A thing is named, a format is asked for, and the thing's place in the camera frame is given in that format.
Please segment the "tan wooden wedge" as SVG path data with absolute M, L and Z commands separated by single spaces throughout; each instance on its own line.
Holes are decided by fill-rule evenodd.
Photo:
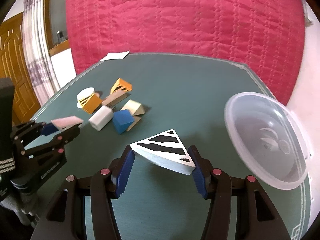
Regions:
M 133 116 L 134 122 L 126 129 L 126 131 L 130 131 L 142 118 L 139 116 Z

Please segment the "dark bottle on sill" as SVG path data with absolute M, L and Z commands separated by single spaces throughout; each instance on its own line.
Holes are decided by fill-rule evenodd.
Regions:
M 58 41 L 58 44 L 61 44 L 63 41 L 64 41 L 64 36 L 63 36 L 63 32 L 62 31 L 58 31 L 57 32 L 57 41 Z

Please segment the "red quilted blanket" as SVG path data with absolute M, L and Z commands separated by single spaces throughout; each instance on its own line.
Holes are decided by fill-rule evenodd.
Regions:
M 287 104 L 302 63 L 302 0 L 66 0 L 77 74 L 108 53 L 197 54 L 247 64 Z

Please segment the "clear plastic bowl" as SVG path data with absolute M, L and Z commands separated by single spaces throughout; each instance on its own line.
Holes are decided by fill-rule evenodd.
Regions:
M 224 117 L 237 154 L 263 182 L 292 190 L 305 180 L 313 149 L 292 111 L 270 96 L 243 92 L 227 101 Z

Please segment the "wooden window sill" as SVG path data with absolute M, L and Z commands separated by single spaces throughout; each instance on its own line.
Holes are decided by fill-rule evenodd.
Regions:
M 66 0 L 44 0 L 44 31 L 49 55 L 54 56 L 69 49 L 66 21 Z M 62 31 L 64 41 L 58 44 L 57 32 Z

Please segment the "blue block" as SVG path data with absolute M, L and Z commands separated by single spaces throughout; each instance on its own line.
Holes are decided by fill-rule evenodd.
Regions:
M 113 125 L 118 134 L 125 132 L 134 121 L 134 117 L 127 109 L 114 112 L 112 118 Z

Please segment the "white phone charger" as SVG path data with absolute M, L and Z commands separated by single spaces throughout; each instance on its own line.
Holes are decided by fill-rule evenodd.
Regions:
M 101 106 L 88 120 L 90 125 L 100 131 L 113 118 L 113 111 L 107 106 Z

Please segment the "beige wooden wedge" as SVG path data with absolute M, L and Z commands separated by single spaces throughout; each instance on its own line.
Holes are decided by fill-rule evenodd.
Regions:
M 144 106 L 134 100 L 127 101 L 127 103 L 125 103 L 121 110 L 128 110 L 132 116 L 145 114 Z

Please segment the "grey wooden wedge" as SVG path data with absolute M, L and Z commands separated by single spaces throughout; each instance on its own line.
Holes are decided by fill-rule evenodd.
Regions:
M 81 125 L 84 122 L 83 119 L 77 116 L 68 116 L 64 118 L 58 118 L 51 121 L 51 123 L 60 131 L 69 129 L 75 125 Z

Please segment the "orange striped wedge front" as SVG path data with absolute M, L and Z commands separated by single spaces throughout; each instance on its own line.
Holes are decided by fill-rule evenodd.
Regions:
M 93 93 L 90 96 L 78 101 L 77 106 L 88 114 L 92 114 L 102 103 L 98 93 Z

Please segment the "white paper sheet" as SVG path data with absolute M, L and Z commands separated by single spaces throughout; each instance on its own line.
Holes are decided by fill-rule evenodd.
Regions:
M 127 55 L 129 55 L 130 51 L 118 52 L 118 53 L 108 53 L 105 57 L 103 57 L 100 61 L 108 61 L 108 60 L 122 60 Z

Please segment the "brown wooden block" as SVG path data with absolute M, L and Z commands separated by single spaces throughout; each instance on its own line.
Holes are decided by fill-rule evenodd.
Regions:
M 124 100 L 125 98 L 127 98 L 128 93 L 126 91 L 123 90 L 117 90 L 114 93 L 110 94 L 109 96 L 107 96 L 103 101 L 102 101 L 102 105 L 109 107 L 109 108 L 113 108 L 116 104 L 118 104 L 119 102 L 121 102 L 122 100 Z

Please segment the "brown wooden door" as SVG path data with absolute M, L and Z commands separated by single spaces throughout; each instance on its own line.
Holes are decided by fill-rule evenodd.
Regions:
M 1 24 L 1 78 L 9 77 L 15 86 L 12 123 L 29 121 L 40 109 L 26 67 L 22 36 L 23 14 L 19 13 Z

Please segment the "white patterned curtain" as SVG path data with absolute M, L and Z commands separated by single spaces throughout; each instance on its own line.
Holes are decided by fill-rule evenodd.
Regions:
M 44 0 L 24 0 L 23 52 L 31 85 L 40 105 L 59 89 L 44 30 Z

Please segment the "white zebra striped wedge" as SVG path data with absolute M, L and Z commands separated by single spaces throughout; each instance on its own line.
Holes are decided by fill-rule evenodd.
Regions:
M 174 129 L 130 144 L 137 155 L 168 170 L 190 175 L 195 164 Z

